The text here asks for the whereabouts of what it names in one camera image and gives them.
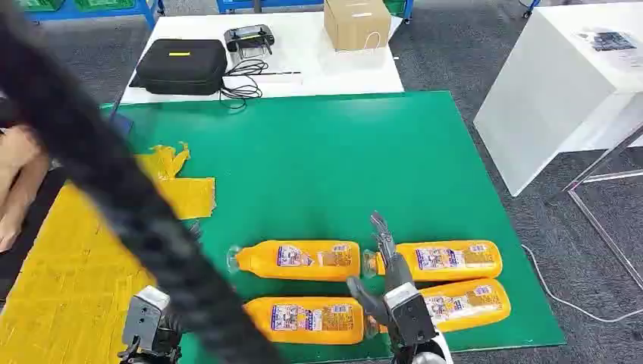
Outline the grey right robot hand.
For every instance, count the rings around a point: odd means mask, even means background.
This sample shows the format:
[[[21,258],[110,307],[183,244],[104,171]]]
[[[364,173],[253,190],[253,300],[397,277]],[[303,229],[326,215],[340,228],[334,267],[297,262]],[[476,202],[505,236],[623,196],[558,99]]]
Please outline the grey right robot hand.
[[[397,246],[389,231],[387,222],[377,211],[371,214],[370,221],[375,229],[373,237],[377,243],[378,251],[382,256],[385,268],[384,292],[388,293],[407,282],[412,283],[409,266],[403,256],[397,252]],[[348,277],[347,286],[351,296],[363,307],[366,315],[371,316],[380,325],[388,325],[390,323],[389,309],[383,297],[376,297],[370,294],[361,280],[356,276]]]

